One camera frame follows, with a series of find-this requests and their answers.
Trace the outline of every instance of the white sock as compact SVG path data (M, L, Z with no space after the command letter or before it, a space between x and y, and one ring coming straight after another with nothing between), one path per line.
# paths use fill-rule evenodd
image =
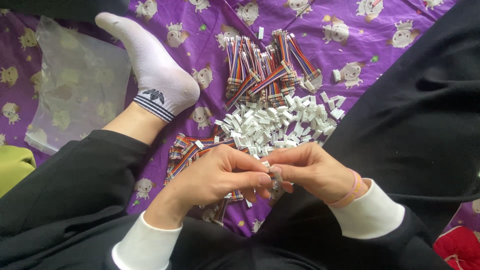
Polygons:
M170 122L200 96L196 81L168 54L156 37L138 23L110 13L100 13L96 24L120 39L132 61L138 81L134 101Z

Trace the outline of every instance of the red fabric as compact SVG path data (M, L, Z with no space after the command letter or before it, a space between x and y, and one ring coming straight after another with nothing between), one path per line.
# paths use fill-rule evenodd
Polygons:
M480 243L467 227L458 226L441 235L433 249L455 270L480 270Z

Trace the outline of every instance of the plastic bag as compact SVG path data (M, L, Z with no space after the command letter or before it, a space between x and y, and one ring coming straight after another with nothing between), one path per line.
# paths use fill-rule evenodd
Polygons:
M127 51L42 17L42 68L32 77L38 109L25 141L47 154L101 129L123 111L132 64Z

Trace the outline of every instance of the rubber bracelet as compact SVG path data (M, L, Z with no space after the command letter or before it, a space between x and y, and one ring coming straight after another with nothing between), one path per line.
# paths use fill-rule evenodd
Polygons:
M361 179L361 176L358 174L358 172L356 172L352 169L349 169L349 170L352 171L353 176L355 177L355 183L353 184L352 189L350 190L350 192L345 197L343 197L338 202L327 203L328 206L333 207L333 208L342 208L342 207L347 206L349 203L351 203L356 198L359 198L359 190L366 184L363 182L363 180Z

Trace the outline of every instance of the purple fabric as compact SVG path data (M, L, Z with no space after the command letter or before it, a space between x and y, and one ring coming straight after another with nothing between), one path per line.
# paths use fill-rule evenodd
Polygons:
M192 73L192 69L201 70L210 63L213 80L200 94L200 99L195 105L208 108L215 119L223 119L225 111L222 105L225 103L225 86L228 77L228 63L225 62L226 53L222 51L217 37L220 33L224 35L234 34L235 30L241 35L247 35L256 40L255 34L258 27L264 27L264 39L262 43L268 45L272 41L270 35L272 30L286 29L294 33L301 49L310 61L320 68L323 76L323 86L318 96L325 91L329 96L342 95L347 97L341 109L348 111L363 92L381 76L383 72L407 49L406 47L396 48L387 41L394 37L401 20L403 23L413 20L410 33L419 34L418 39L442 14L451 8L455 1L444 0L445 3L436 5L433 10L426 6L434 5L439 0L422 2L421 0L389 0L385 1L384 8L378 17L372 15L357 15L358 8L363 6L357 0L336 1L336 0L210 0L194 5L190 1L168 1L158 5L158 11L153 16L142 16L142 5L155 6L154 0L133 0L127 17L136 20L148 29L160 41L165 44L167 51L186 71ZM302 7L309 3L311 7L308 13L296 17L297 12L292 9ZM326 44L324 30L328 25L335 28L338 23L348 26L349 36L346 42L337 42L335 37ZM30 83L33 74L40 70L41 51L38 46L22 48L19 37L25 33L25 28L33 31L36 29L37 17L25 16L22 14L0 11L0 70L15 67L18 71L18 79L15 84L9 87L8 82L0 82L0 106L5 103L15 103L20 110L17 112L20 120L9 124L9 119L0 116L0 134L5 135L5 141L9 145L27 147L34 153L37 164L44 162L48 156L33 149L24 142L24 135L28 125L32 121L38 101L34 91L34 85ZM183 39L168 41L168 28L166 25L182 23L184 32ZM65 27L78 28L78 31L103 41L113 43L122 47L120 41L112 37L94 25L80 24L61 21ZM346 84L334 83L332 70L341 70L346 63L358 62L364 64L358 80L359 86L353 85L347 89ZM129 104L136 94L137 88L131 78L128 85L125 104ZM298 89L296 95L305 96L307 91ZM184 133L187 136L207 137L213 132L213 125L203 126L190 119L194 108L189 108L181 113L162 134L159 135L159 146L145 167L141 178L150 179L156 183L150 192L150 199L136 199L135 193L128 205L129 213L139 213L145 210L151 200L160 192L166 176L168 163L168 148L173 144L177 133ZM225 227L240 234L251 235L253 225L263 221L270 211L269 201L259 199L259 202L250 209L245 201L232 202L229 204L224 224ZM201 218L202 210L195 207L191 215ZM471 214L462 217L463 225L471 224L478 226L480 221L473 221Z

